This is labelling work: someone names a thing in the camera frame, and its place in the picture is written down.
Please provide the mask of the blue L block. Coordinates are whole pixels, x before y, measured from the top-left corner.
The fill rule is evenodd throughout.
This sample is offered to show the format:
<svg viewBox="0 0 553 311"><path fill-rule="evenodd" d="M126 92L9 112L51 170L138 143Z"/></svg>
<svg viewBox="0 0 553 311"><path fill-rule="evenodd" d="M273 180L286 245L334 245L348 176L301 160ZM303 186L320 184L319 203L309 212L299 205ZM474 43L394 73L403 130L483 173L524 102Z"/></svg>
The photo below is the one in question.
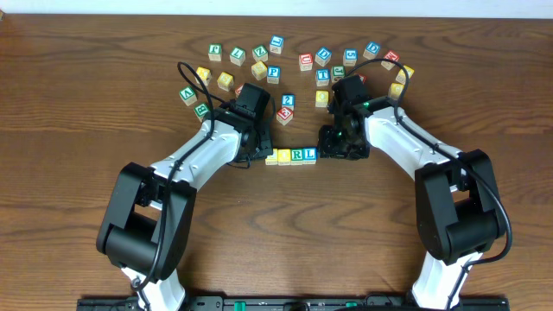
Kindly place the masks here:
<svg viewBox="0 0 553 311"><path fill-rule="evenodd" d="M317 150L316 148L304 148L302 150L302 162L304 165L316 164Z"/></svg>

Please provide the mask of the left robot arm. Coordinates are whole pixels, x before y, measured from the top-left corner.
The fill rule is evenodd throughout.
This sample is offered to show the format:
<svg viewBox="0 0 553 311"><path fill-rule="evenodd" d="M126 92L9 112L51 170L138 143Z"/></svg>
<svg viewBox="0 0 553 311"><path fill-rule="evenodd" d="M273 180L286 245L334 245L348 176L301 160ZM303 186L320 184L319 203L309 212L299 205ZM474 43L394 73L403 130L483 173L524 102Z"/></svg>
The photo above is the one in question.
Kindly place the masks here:
<svg viewBox="0 0 553 311"><path fill-rule="evenodd" d="M188 241L196 194L229 162L272 149L264 109L231 105L209 111L198 132L148 167L119 173L96 247L130 278L142 310L178 310L186 292L176 267Z"/></svg>

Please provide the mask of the yellow C block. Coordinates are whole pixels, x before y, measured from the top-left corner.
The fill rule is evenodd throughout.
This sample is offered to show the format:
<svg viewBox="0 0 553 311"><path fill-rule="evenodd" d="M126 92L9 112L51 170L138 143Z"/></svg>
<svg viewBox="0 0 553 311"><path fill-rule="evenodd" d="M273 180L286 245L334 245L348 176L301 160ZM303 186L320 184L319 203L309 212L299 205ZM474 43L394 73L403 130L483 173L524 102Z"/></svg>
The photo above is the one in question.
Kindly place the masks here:
<svg viewBox="0 0 553 311"><path fill-rule="evenodd" d="M265 158L265 164L267 166L278 164L278 149L273 149L272 154Z"/></svg>

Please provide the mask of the green R block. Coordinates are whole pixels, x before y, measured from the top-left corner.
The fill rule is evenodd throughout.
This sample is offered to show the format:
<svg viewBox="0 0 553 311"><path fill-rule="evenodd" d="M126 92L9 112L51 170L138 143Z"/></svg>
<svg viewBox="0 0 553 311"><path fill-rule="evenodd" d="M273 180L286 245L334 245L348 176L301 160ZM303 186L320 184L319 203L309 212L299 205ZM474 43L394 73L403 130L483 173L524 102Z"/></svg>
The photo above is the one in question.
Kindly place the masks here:
<svg viewBox="0 0 553 311"><path fill-rule="evenodd" d="M303 149L292 149L290 151L290 164L303 165Z"/></svg>

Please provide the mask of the yellow O block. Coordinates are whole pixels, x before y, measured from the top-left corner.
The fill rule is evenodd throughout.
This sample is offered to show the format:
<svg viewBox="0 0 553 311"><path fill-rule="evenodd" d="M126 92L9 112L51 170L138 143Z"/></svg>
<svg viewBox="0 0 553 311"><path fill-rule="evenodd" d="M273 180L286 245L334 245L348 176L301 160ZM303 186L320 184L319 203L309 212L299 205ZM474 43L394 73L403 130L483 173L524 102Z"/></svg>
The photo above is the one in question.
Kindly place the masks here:
<svg viewBox="0 0 553 311"><path fill-rule="evenodd" d="M291 164L291 150L279 149L277 151L277 164L279 166L288 166Z"/></svg>

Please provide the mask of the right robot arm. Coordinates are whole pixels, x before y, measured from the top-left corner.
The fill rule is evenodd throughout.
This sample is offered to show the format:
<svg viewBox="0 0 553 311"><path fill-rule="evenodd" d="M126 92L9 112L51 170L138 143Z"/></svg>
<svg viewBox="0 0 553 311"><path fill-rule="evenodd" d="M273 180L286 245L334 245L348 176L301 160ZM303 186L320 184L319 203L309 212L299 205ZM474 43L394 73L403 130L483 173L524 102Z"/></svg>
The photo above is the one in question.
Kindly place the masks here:
<svg viewBox="0 0 553 311"><path fill-rule="evenodd" d="M415 182L416 227L426 250L410 291L415 304L458 307L468 272L487 263L483 254L496 239L512 238L490 158L443 143L387 97L334 98L327 109L334 124L320 130L321 158L359 160L379 149Z"/></svg>

